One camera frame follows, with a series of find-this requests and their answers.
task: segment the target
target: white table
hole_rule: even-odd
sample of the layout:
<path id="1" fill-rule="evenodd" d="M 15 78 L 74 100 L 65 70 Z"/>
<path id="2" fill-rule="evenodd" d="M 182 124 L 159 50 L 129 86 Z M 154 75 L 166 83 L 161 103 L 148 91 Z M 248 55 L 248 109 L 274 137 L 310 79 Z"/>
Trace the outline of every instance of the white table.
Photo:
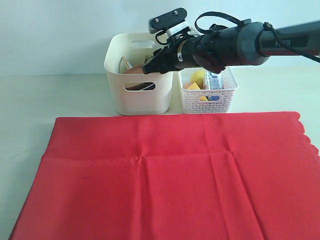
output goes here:
<path id="1" fill-rule="evenodd" d="M 233 70 L 230 112 L 297 111 L 320 147 L 320 66 Z M 165 114 L 182 113 L 177 81 Z M 105 75 L 0 78 L 0 240 L 8 239 L 33 183 L 56 117 L 116 116 Z"/>

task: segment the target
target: white wall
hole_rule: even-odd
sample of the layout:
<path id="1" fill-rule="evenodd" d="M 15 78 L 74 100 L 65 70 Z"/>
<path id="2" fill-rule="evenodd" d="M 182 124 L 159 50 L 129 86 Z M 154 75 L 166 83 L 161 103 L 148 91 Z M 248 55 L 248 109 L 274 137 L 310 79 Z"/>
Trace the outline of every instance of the white wall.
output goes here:
<path id="1" fill-rule="evenodd" d="M 149 18 L 178 7 L 188 11 L 190 25 L 201 13 L 218 11 L 279 28 L 319 19 L 320 1 L 0 0 L 0 76 L 104 73 L 114 35 L 146 32 Z M 203 28 L 214 22 L 227 23 L 200 21 Z M 313 64 L 297 56 L 273 57 L 265 66 Z"/>

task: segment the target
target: red cloth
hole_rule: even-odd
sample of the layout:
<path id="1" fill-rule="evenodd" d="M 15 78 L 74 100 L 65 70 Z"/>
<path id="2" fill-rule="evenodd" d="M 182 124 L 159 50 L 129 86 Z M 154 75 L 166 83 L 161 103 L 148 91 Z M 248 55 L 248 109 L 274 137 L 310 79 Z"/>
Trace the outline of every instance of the red cloth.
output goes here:
<path id="1" fill-rule="evenodd" d="M 319 240 L 296 112 L 57 118 L 12 240 Z"/>

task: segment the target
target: yellow object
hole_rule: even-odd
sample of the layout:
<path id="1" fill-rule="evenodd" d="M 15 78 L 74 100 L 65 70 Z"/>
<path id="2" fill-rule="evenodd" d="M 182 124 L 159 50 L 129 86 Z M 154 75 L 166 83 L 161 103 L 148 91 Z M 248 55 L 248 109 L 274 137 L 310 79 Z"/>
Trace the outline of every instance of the yellow object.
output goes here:
<path id="1" fill-rule="evenodd" d="M 188 90 L 201 90 L 200 87 L 194 82 L 190 87 L 188 87 Z M 199 98 L 200 101 L 208 101 L 208 99 L 205 96 L 201 96 Z"/>
<path id="2" fill-rule="evenodd" d="M 190 81 L 192 83 L 196 83 L 200 89 L 203 89 L 204 88 L 204 78 L 205 78 L 205 75 L 206 75 L 206 70 L 198 70 L 198 71 L 195 71 L 192 75 L 191 75 L 191 78 L 190 78 Z"/>

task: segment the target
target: white plastic bin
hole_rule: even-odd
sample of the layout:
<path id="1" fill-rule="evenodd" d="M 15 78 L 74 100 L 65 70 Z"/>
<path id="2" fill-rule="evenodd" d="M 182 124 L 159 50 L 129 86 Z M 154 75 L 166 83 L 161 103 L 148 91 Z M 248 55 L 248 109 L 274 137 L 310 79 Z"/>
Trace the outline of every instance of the white plastic bin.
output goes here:
<path id="1" fill-rule="evenodd" d="M 121 57 L 125 57 L 133 66 L 143 64 L 146 57 L 153 55 L 156 48 L 146 45 L 137 48 L 133 41 L 154 41 L 149 33 L 121 33 L 112 38 L 106 53 L 104 68 L 106 70 L 111 94 L 116 110 L 126 116 L 158 115 L 166 112 L 171 103 L 173 72 L 166 74 L 120 74 L 124 71 L 119 66 Z M 128 83 L 155 83 L 153 90 L 128 91 Z"/>
<path id="2" fill-rule="evenodd" d="M 179 73 L 182 111 L 185 114 L 227 113 L 239 85 L 232 70 L 227 67 L 222 73 L 223 89 L 187 90 L 183 84 L 190 81 L 192 74 L 203 68 L 186 68 Z M 201 101 L 200 97 L 214 97 L 214 101 Z"/>

